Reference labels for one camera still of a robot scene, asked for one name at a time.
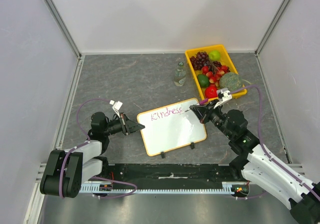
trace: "clear bottle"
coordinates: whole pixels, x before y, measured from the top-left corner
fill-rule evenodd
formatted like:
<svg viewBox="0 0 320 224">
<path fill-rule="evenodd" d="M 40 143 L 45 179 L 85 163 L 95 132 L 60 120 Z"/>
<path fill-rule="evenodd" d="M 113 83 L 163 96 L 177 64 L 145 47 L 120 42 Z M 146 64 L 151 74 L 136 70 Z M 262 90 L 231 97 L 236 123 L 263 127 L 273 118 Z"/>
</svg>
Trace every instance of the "clear bottle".
<svg viewBox="0 0 320 224">
<path fill-rule="evenodd" d="M 186 78 L 186 68 L 184 67 L 184 64 L 180 62 L 178 64 L 177 69 L 174 72 L 174 84 L 176 86 L 182 86 L 185 83 Z"/>
</svg>

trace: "yellow basket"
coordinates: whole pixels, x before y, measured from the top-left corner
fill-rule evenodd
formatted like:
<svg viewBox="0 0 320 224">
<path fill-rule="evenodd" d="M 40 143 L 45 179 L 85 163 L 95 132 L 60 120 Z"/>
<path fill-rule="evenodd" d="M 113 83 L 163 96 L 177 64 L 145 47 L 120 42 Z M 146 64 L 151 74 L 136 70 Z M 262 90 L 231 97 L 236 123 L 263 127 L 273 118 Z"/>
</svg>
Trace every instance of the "yellow basket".
<svg viewBox="0 0 320 224">
<path fill-rule="evenodd" d="M 187 60 L 187 62 L 188 62 L 188 64 L 189 64 L 189 67 L 190 67 L 192 76 L 193 76 L 193 78 L 194 78 L 195 84 L 196 84 L 196 86 L 197 86 L 197 88 L 198 88 L 198 91 L 199 91 L 199 94 L 200 94 L 200 98 L 201 98 L 202 100 L 205 99 L 205 94 L 204 94 L 204 93 L 205 93 L 206 88 L 201 88 L 200 85 L 199 85 L 198 79 L 197 79 L 197 75 L 198 75 L 198 74 L 202 74 L 202 71 L 201 71 L 201 70 L 197 70 L 197 71 L 194 70 L 194 68 L 192 67 L 190 58 L 191 58 L 192 56 L 195 57 L 198 52 L 201 52 L 201 51 L 204 52 L 204 51 L 205 51 L 205 52 L 207 52 L 207 53 L 209 54 L 209 53 L 210 53 L 211 51 L 213 51 L 213 50 L 217 50 L 217 51 L 220 52 L 221 58 L 220 58 L 219 62 L 220 62 L 222 65 L 228 66 L 229 69 L 230 69 L 230 72 L 233 72 L 233 73 L 238 74 L 238 72 L 237 72 L 234 64 L 232 63 L 232 61 L 231 61 L 231 59 L 230 59 L 230 57 L 229 57 L 229 55 L 228 55 L 225 47 L 224 47 L 222 44 L 217 44 L 217 45 L 208 46 L 208 47 L 202 47 L 202 48 L 188 49 L 188 50 L 185 52 L 186 60 Z M 244 90 L 242 90 L 242 91 L 239 92 L 239 93 L 233 94 L 232 97 L 233 97 L 233 98 L 239 98 L 239 97 L 245 95 L 246 93 L 247 93 L 247 90 L 244 89 Z"/>
</svg>

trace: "gray marble surface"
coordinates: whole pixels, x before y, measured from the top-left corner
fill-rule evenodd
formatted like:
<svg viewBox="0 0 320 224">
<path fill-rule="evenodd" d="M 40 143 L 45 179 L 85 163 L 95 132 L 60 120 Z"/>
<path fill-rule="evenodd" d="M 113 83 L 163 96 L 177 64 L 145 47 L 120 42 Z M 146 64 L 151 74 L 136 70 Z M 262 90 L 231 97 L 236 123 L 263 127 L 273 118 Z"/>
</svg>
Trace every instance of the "gray marble surface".
<svg viewBox="0 0 320 224">
<path fill-rule="evenodd" d="M 281 160 L 287 162 L 270 103 L 254 54 L 231 53 L 230 57 L 239 75 L 257 84 L 263 92 L 262 134 L 266 145 Z M 191 72 L 187 67 L 186 82 L 176 87 L 173 82 L 174 69 L 180 62 L 186 63 L 184 54 L 121 54 L 87 55 L 76 90 L 71 115 L 67 125 L 63 148 L 70 148 L 85 140 L 85 135 L 76 123 L 79 106 L 93 98 L 120 100 L 121 112 L 137 120 L 137 114 L 178 101 L 198 98 L 199 94 Z M 257 135 L 259 96 L 256 90 L 248 90 L 245 96 L 229 101 L 223 111 L 239 109 L 248 120 L 248 129 Z M 114 114 L 111 106 L 102 101 L 86 104 L 80 111 L 80 124 L 90 129 L 90 117 L 102 111 L 107 116 Z M 179 148 L 167 152 L 166 158 L 149 157 L 140 132 L 124 136 L 110 136 L 108 150 L 104 153 L 111 163 L 220 163 L 228 164 L 236 155 L 228 145 L 228 139 L 213 126 L 205 125 L 207 139 L 196 143 L 195 149 Z"/>
</svg>

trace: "red handwriting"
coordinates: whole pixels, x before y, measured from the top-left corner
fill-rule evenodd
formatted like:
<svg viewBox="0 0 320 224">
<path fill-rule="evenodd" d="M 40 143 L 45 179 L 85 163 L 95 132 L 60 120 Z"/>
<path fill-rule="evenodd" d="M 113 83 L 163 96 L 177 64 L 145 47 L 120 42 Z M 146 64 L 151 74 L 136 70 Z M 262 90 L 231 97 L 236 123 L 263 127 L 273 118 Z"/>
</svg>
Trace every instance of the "red handwriting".
<svg viewBox="0 0 320 224">
<path fill-rule="evenodd" d="M 166 112 L 151 113 L 151 121 L 165 118 L 170 114 L 178 114 L 181 112 L 182 112 L 182 108 L 173 108 L 173 109 L 166 108 Z"/>
</svg>

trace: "cantaloupe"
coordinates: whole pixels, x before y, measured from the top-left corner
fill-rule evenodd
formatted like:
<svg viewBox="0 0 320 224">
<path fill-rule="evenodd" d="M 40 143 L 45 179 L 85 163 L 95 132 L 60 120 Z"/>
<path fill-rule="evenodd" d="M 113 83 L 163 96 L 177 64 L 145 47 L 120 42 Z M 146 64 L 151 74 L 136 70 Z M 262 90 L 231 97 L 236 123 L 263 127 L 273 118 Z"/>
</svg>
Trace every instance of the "cantaloupe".
<svg viewBox="0 0 320 224">
<path fill-rule="evenodd" d="M 226 73 L 220 79 L 220 88 L 227 88 L 229 91 L 235 91 L 243 86 L 243 81 L 236 73 Z"/>
</svg>

